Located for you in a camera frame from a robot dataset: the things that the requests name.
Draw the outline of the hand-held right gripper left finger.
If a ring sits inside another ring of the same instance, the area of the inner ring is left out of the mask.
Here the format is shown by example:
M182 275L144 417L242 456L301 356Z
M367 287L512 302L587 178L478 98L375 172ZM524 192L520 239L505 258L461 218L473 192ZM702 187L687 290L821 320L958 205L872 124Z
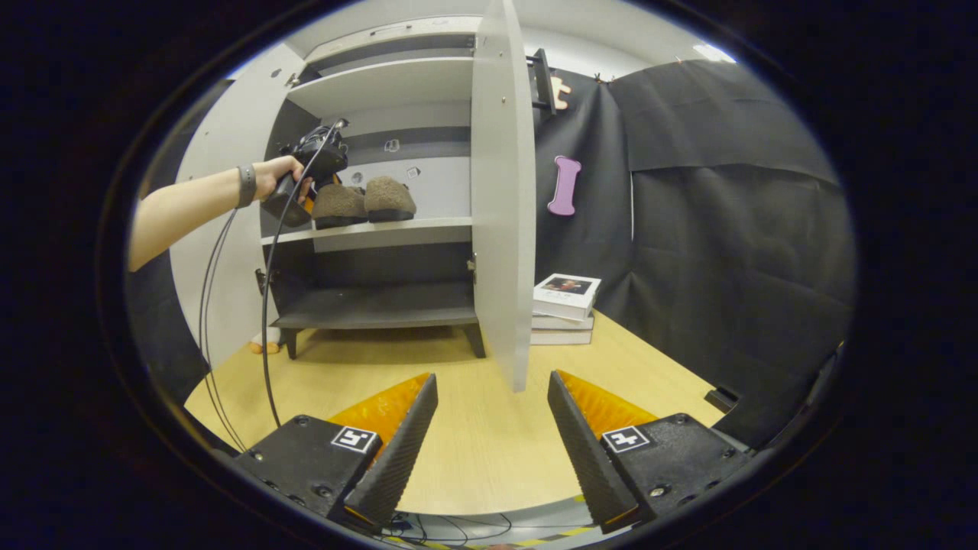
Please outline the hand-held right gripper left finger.
M276 497L363 533L387 528L438 406L423 373L322 420L297 415L235 457Z

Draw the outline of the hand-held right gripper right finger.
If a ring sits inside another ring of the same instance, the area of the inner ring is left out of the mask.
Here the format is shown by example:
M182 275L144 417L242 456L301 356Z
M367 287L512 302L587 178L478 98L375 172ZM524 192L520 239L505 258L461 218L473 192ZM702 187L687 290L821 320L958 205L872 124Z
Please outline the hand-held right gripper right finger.
M566 371L549 376L547 400L603 533L674 515L751 460L689 414L658 417Z

